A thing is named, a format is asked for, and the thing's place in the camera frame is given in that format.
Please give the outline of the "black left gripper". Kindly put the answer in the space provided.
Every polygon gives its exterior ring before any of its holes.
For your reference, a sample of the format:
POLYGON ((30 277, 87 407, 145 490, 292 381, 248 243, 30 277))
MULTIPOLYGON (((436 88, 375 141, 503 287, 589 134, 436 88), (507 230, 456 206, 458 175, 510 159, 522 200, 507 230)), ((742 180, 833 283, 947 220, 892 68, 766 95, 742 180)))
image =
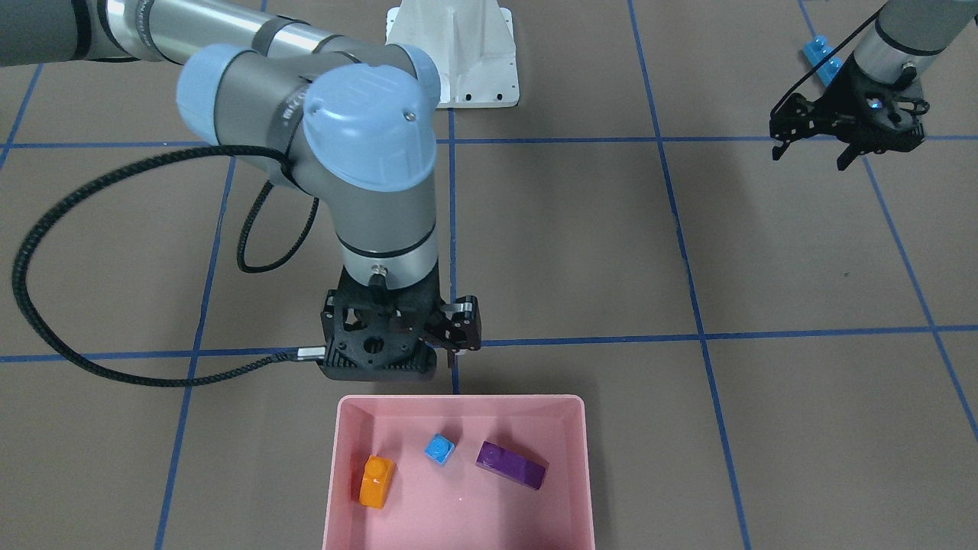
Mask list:
POLYGON ((855 60, 846 60, 817 100, 796 90, 793 85, 769 114, 773 161, 793 143, 818 135, 846 144, 836 157, 838 171, 848 170, 863 154, 912 152, 925 142, 927 102, 913 63, 904 63, 894 82, 877 82, 855 60))

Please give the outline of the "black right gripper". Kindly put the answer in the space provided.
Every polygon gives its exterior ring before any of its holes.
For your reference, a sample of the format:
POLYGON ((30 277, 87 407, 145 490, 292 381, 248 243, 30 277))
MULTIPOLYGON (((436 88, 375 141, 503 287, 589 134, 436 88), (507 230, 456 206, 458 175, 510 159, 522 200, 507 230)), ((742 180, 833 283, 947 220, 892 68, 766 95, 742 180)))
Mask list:
POLYGON ((476 296, 445 302, 438 271, 411 286, 391 289, 373 273, 360 284, 342 271, 321 312, 325 350, 320 370, 331 380, 415 382, 431 380, 438 349, 449 366, 482 347, 476 296))

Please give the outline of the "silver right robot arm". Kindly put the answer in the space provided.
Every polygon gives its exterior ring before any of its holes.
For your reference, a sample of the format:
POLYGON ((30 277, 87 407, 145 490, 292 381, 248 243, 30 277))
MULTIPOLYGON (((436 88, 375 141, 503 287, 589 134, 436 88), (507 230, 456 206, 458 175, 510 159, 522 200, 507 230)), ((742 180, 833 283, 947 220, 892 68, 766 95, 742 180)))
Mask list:
POLYGON ((419 47, 376 46, 227 1, 4 1, 2 65, 167 60, 181 66, 176 105, 203 146, 135 161, 61 199, 28 231, 11 265, 21 315, 50 348, 91 374, 148 387, 199 387, 267 365, 313 362, 333 380, 429 380, 436 349, 481 348, 478 300, 442 299, 436 224, 440 97, 419 47), (342 250, 322 307, 322 347, 274 353, 200 378, 147 378, 74 351, 28 291, 39 244, 63 216, 113 184, 205 157, 261 167, 267 185, 327 203, 342 250))

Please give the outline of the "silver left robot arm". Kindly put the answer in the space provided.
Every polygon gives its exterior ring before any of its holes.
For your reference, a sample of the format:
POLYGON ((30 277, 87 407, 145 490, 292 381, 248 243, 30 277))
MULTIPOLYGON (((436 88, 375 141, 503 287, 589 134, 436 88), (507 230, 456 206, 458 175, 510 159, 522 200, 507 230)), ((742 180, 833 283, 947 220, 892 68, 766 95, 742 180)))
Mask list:
POLYGON ((845 143, 838 170, 863 154, 912 152, 925 142, 930 108, 922 74, 975 17, 974 1, 887 1, 852 33, 858 45, 820 98, 793 86, 773 106, 772 159, 818 135, 845 143))

